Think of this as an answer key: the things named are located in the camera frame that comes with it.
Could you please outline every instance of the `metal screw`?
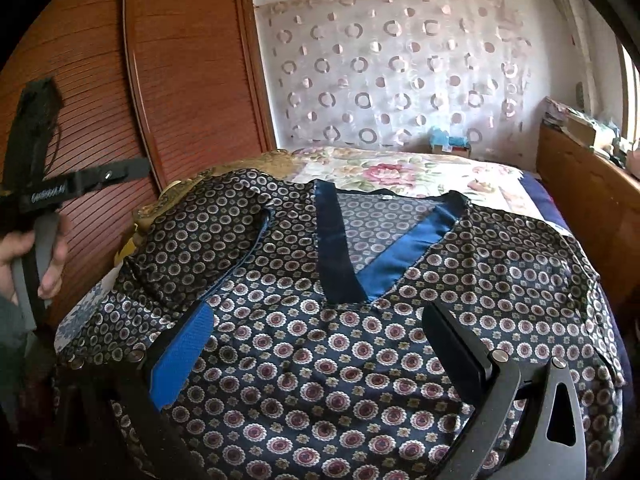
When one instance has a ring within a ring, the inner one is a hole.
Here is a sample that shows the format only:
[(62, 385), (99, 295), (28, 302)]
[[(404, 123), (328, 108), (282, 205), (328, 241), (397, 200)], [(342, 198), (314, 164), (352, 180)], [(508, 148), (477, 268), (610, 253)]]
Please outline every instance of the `metal screw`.
[(507, 354), (507, 352), (505, 352), (504, 350), (500, 350), (499, 348), (491, 352), (491, 357), (494, 358), (494, 361), (497, 361), (499, 363), (505, 363), (509, 360), (509, 354)]
[(144, 350), (132, 350), (127, 355), (127, 361), (129, 361), (130, 363), (139, 363), (140, 361), (142, 361), (142, 358), (144, 356), (145, 356)]
[(71, 359), (71, 361), (69, 361), (69, 367), (72, 370), (79, 370), (80, 368), (82, 368), (82, 366), (84, 366), (84, 357), (74, 357), (73, 359)]
[(551, 362), (556, 368), (565, 368), (566, 363), (559, 357), (552, 357)]

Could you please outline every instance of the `hand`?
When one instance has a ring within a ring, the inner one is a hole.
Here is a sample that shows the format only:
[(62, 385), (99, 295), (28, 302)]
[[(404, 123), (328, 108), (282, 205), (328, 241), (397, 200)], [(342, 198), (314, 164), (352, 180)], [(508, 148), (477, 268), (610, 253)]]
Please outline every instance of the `hand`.
[[(65, 237), (70, 228), (68, 218), (60, 215), (58, 235), (53, 244), (51, 263), (38, 287), (38, 296), (43, 300), (53, 298), (59, 293), (60, 286), (62, 286), (62, 269), (69, 252)], [(28, 253), (34, 241), (35, 233), (33, 231), (28, 233), (12, 232), (0, 240), (0, 294), (15, 304), (18, 303), (18, 298), (15, 293), (14, 277), (11, 274), (11, 262), (14, 258)]]

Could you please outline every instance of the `window frame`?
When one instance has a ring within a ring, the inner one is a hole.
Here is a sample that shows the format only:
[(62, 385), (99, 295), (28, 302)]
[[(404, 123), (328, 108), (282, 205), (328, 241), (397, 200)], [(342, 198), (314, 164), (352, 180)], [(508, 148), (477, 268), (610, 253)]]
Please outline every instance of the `window frame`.
[(622, 137), (634, 144), (640, 139), (640, 73), (626, 48), (617, 43), (622, 74)]

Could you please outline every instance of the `patterned robe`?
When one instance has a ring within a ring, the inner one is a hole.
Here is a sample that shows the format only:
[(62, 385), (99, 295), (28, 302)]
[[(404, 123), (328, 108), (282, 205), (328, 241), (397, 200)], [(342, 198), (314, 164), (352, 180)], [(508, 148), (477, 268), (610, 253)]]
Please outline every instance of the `patterned robe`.
[[(425, 478), (473, 411), (422, 330), (436, 298), (488, 349), (564, 358), (589, 475), (612, 460), (623, 377), (597, 274), (573, 238), (456, 192), (342, 192), (255, 170), (205, 178), (156, 219), (62, 360), (148, 348), (201, 299), (215, 324), (163, 413), (210, 475)], [(523, 407), (514, 403), (483, 476)], [(126, 407), (114, 413), (151, 470)]]

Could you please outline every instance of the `gold fabric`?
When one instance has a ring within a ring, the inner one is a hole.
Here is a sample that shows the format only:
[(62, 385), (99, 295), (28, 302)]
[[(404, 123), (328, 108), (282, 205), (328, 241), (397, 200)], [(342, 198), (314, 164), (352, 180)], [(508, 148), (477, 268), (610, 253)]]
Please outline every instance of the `gold fabric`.
[(162, 191), (160, 198), (156, 202), (142, 206), (133, 212), (133, 221), (136, 225), (136, 235), (133, 237), (134, 242), (139, 245), (154, 220), (180, 202), (193, 186), (207, 176), (220, 175), (232, 170), (255, 168), (269, 173), (275, 178), (285, 180), (296, 173), (301, 166), (303, 166), (303, 163), (296, 161), (294, 156), (287, 150), (274, 150), (263, 153), (258, 157), (244, 158), (229, 164), (213, 166), (197, 174), (194, 178), (172, 182)]

